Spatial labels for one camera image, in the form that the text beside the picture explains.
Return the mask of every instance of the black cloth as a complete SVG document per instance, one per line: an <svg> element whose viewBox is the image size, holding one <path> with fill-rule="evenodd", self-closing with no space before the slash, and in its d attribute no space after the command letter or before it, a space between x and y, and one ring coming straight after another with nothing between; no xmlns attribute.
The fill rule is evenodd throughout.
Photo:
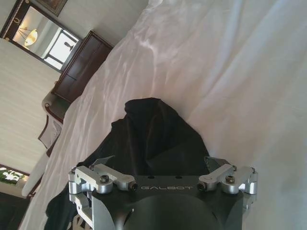
<svg viewBox="0 0 307 230"><path fill-rule="evenodd" d="M131 175L202 175L208 151L201 136L178 113L160 99L131 100L126 115L112 123L111 132L85 161L114 156L107 166ZM66 230L77 214L69 201L68 185L53 198L46 210L46 230Z"/></svg>

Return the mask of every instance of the window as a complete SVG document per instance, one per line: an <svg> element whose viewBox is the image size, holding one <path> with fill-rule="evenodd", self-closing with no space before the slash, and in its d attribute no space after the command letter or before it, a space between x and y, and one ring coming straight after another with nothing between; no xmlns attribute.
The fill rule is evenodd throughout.
<svg viewBox="0 0 307 230"><path fill-rule="evenodd" d="M79 40L76 37L71 35L66 30L61 30L55 43L45 56L45 62L57 69L61 69L78 41Z"/></svg>

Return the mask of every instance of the picture frame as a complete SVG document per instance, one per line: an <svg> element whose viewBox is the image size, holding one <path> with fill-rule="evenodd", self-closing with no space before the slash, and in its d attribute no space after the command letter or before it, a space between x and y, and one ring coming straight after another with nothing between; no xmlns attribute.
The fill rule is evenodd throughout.
<svg viewBox="0 0 307 230"><path fill-rule="evenodd" d="M37 3L45 7L51 13L58 17L67 0L35 0Z"/></svg>

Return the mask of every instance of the mirror frame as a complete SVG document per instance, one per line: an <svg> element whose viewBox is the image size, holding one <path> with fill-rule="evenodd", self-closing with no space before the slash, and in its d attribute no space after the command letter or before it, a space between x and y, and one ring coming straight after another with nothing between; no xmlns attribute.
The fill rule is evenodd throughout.
<svg viewBox="0 0 307 230"><path fill-rule="evenodd" d="M49 20L51 20L54 24L58 25L59 27L61 27L62 29L68 31L70 34L72 34L73 36L75 36L76 38L79 39L78 43L74 46L74 48L72 49L71 53L69 54L68 58L66 59L66 61L64 62L63 66L61 69L57 69L54 66L50 65L49 63L45 62L40 56L36 55L35 53L31 52L30 50L24 48L22 45L18 44L17 42L13 41L13 38L15 36L15 34L17 33L17 30L19 28L19 25L21 24L21 22L23 21L25 15L27 14L28 10L30 7L33 7L34 9L36 9L38 12L40 12L43 16L47 17ZM67 29L64 25L62 25L61 23L57 22L54 18L52 18L50 15L48 15L47 13L45 13L42 9L40 9L38 6L36 6L35 4L33 4L32 2L30 2L29 0L17 0L15 2L15 5L8 17L8 19L6 20L1 32L0 32L0 38L5 39L6 41L14 44L15 46L17 46L18 48L22 49L24 52L30 54L31 56L35 57L36 59L40 60L41 62L43 62L44 64L48 65L49 67L53 68L55 71L62 73L63 70L66 68L67 64L69 63L69 61L71 60L73 54L76 52L77 48L79 47L79 45L82 42L82 39L77 36L75 33L73 33L72 31L70 31L69 29Z"/></svg>

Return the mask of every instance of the wooden dresser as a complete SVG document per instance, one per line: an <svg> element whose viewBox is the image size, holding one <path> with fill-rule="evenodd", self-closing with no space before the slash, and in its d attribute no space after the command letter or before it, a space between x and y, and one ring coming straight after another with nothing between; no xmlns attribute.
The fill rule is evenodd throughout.
<svg viewBox="0 0 307 230"><path fill-rule="evenodd" d="M61 74L52 93L72 103L112 50L107 42L90 31Z"/></svg>

